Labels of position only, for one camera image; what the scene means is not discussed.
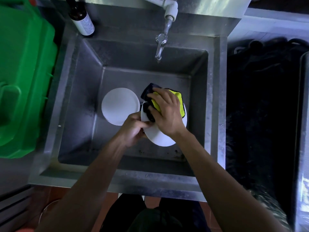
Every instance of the right hand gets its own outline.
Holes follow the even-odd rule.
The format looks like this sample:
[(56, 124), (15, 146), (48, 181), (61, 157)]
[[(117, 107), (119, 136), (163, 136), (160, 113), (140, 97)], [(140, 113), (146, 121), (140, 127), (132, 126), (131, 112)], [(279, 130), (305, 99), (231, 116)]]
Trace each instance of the right hand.
[(153, 88), (155, 93), (147, 94), (160, 106), (161, 114), (149, 106), (149, 110), (155, 119), (155, 123), (162, 133), (175, 139), (177, 135), (187, 131), (180, 114), (180, 101), (175, 94), (168, 89)]

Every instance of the microfiber cloth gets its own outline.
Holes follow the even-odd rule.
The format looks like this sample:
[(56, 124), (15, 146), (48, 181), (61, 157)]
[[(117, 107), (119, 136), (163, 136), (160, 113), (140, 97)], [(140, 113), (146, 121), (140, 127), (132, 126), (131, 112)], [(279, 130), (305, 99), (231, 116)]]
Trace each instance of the microfiber cloth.
[[(157, 104), (157, 102), (155, 100), (153, 100), (152, 98), (147, 97), (147, 94), (157, 93), (157, 92), (153, 91), (153, 88), (162, 88), (162, 87), (160, 87), (160, 86), (158, 86), (156, 84), (150, 83), (146, 87), (146, 89), (144, 89), (143, 93), (141, 94), (141, 99), (146, 101), (144, 103), (144, 105), (143, 105), (143, 111), (146, 113), (148, 119), (151, 122), (155, 122), (155, 119), (154, 119), (154, 117), (152, 116), (152, 114), (150, 113), (150, 111), (148, 109), (149, 106), (152, 106), (154, 109), (156, 109), (158, 112), (161, 113), (160, 106)], [(181, 93), (178, 92), (178, 91), (172, 90), (172, 89), (168, 89), (168, 90), (171, 91), (173, 94), (175, 94), (177, 96), (177, 98), (179, 99), (179, 101), (180, 101), (180, 114), (181, 114), (181, 117), (183, 118), (186, 114), (185, 114), (185, 111), (184, 111), (184, 106), (183, 106), (183, 101), (182, 101)]]

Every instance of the faucet handle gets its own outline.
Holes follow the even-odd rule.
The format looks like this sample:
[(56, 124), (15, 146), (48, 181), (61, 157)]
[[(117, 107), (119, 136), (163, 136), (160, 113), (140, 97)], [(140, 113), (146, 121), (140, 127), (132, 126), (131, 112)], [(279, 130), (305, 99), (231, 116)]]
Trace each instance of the faucet handle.
[(155, 58), (157, 59), (157, 62), (159, 63), (161, 58), (162, 58), (161, 54), (162, 54), (162, 51), (164, 49), (164, 45), (168, 41), (168, 36), (167, 36), (167, 34), (161, 32), (156, 36), (155, 39), (158, 43), (158, 48), (157, 48)]

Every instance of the person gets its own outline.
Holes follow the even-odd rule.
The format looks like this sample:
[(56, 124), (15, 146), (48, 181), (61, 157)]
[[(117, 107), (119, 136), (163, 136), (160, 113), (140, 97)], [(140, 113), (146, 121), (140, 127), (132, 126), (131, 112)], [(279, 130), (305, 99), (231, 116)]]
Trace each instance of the person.
[[(161, 108), (159, 113), (149, 107), (155, 122), (160, 131), (171, 137), (182, 150), (222, 231), (286, 231), (186, 129), (179, 112), (179, 99), (167, 89), (153, 90), (157, 93), (147, 96)], [(36, 231), (91, 231), (125, 150), (136, 144), (144, 135), (142, 129), (150, 125), (140, 120), (140, 113), (129, 115), (117, 134)], [(198, 202), (161, 199), (158, 208), (146, 209), (141, 201), (140, 195), (120, 196), (108, 212), (101, 231), (209, 231), (205, 218), (200, 216)]]

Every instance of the brown glass bottle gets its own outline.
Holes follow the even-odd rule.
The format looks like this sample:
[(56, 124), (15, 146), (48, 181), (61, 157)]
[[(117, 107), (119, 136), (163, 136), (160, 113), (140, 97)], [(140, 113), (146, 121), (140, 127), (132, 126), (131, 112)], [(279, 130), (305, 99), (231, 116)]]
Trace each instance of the brown glass bottle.
[(79, 32), (84, 36), (92, 36), (95, 31), (95, 27), (93, 26), (84, 4), (76, 2), (75, 0), (66, 1), (71, 9), (69, 16)]

